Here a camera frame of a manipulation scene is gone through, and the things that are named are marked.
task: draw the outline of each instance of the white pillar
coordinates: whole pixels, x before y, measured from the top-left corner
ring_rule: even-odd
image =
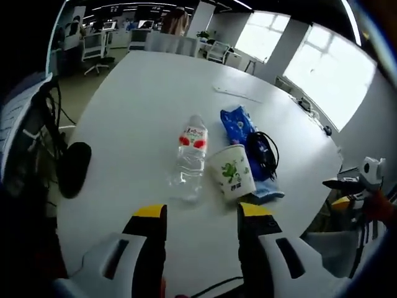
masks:
[[[193,18],[190,20],[190,26],[186,36],[195,38],[197,32],[205,31],[211,21],[214,10],[214,5],[200,1]]]
[[[309,26],[307,23],[290,19],[269,60],[261,70],[256,71],[255,76],[274,84],[276,77],[284,74]]]

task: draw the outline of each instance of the window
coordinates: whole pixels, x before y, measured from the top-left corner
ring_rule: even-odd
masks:
[[[363,101],[376,64],[359,47],[314,25],[284,76],[296,84],[341,131]]]
[[[236,48],[260,61],[267,62],[289,20],[289,16],[254,12],[241,32]]]

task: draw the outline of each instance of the desk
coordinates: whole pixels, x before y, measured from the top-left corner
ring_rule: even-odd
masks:
[[[138,70],[133,78],[131,70]],[[238,88],[259,102],[217,93],[213,86]],[[71,137],[87,142],[92,158],[79,196],[58,204],[68,272],[81,267],[92,245],[121,232],[134,211],[166,203],[167,297],[195,294],[240,276],[237,213],[225,208],[208,171],[195,206],[169,199],[167,186],[189,117],[201,114],[210,156],[228,144],[220,111],[238,104],[279,147],[277,174],[285,197],[267,207],[284,231],[301,235],[329,194],[321,182],[341,166],[332,139],[287,93],[247,73],[188,56],[135,51],[106,77]]]
[[[110,48],[127,48],[130,44],[131,32],[125,29],[115,30],[112,32],[112,44]]]

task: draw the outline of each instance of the black foam microphone cover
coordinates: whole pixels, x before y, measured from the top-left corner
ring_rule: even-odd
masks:
[[[86,180],[91,160],[91,147],[83,142],[69,146],[56,164],[56,175],[62,195],[68,199],[76,197]]]

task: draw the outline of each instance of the paper cup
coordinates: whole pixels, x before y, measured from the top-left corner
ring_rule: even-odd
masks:
[[[256,190],[243,145],[226,147],[211,156],[207,162],[227,201]]]

